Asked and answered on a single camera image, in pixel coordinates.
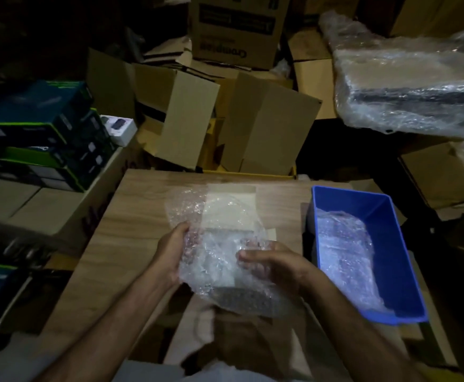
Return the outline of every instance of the blue plastic bin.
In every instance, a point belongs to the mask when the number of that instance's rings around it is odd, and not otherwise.
[[[374,276],[384,305],[394,314],[360,311],[368,320],[390,325],[428,321],[394,207],[386,194],[313,186],[307,227],[315,235],[312,261],[320,268],[316,208],[344,211],[361,219],[374,246]]]

